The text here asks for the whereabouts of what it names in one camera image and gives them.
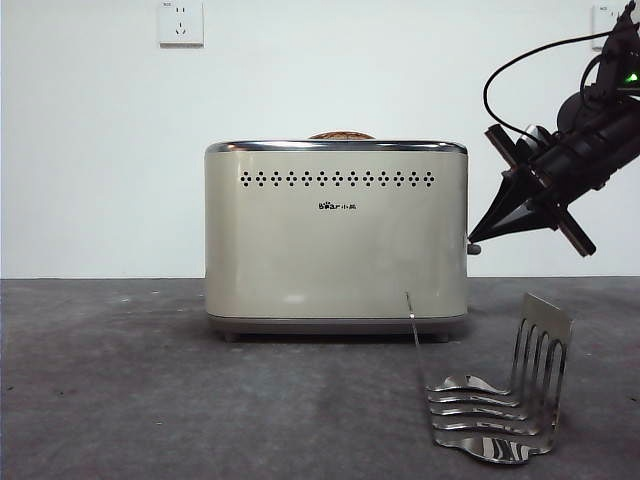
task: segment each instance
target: white wall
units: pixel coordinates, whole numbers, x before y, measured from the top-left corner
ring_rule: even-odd
[[[206,48],[162,50],[159,1],[3,1],[5,277],[202,276],[203,152],[233,139],[462,142],[473,227],[505,169],[483,136],[485,79],[590,31],[584,0],[209,0]],[[568,46],[517,66],[496,110],[554,128],[593,55]],[[540,231],[485,242],[470,274],[640,274],[636,163],[572,209],[593,258]]]

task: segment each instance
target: toaster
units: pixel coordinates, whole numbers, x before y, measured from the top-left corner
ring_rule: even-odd
[[[216,143],[205,154],[215,330],[445,334],[467,312],[467,150],[439,141]]]

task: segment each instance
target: toaster vent hole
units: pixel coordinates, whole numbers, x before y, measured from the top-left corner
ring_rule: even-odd
[[[360,173],[352,170],[349,172],[345,172],[345,176],[343,176],[343,174],[339,170],[336,170],[335,175],[330,176],[331,174],[324,170],[320,170],[319,172],[305,170],[304,175],[302,175],[298,179],[294,171],[289,171],[288,175],[284,178],[281,176],[282,174],[277,170],[273,171],[273,174],[269,177],[267,177],[269,172],[265,174],[264,171],[259,171],[255,174],[254,177],[252,177],[251,172],[246,171],[241,172],[238,180],[239,183],[244,187],[249,187],[253,182],[257,183],[258,187],[264,187],[267,182],[271,182],[274,187],[277,187],[280,185],[280,183],[284,182],[288,183],[290,187],[293,187],[296,185],[298,180],[300,180],[300,183],[304,183],[305,187],[312,186],[314,181],[318,182],[318,185],[320,187],[325,187],[330,183],[333,183],[336,187],[339,187],[343,182],[347,185],[350,185],[351,187],[357,187],[358,182],[362,182],[366,187],[371,187],[374,185],[374,183],[376,183],[376,181],[381,187],[387,187],[392,184],[395,184],[396,187],[402,187],[406,181],[408,185],[411,185],[411,187],[417,187],[422,182],[424,182],[424,185],[427,188],[433,186],[436,180],[434,174],[429,171],[422,172],[420,174],[418,174],[418,172],[407,171],[406,177],[404,172],[397,171],[394,173],[395,175],[389,176],[392,174],[387,173],[386,171],[382,171],[377,174],[377,176],[374,176],[376,175],[376,172],[371,172],[370,170]]]

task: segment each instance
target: concrete floor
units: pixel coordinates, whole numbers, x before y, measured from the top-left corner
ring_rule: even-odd
[[[556,449],[480,463],[430,437],[409,335],[209,329],[201,280],[5,281],[4,479],[637,478],[640,279],[473,279],[427,380],[506,380],[522,293],[576,320]]]

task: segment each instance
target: green light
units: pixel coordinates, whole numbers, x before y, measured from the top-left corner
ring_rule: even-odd
[[[637,81],[638,81],[638,74],[635,72],[624,79],[624,83],[633,83]]]

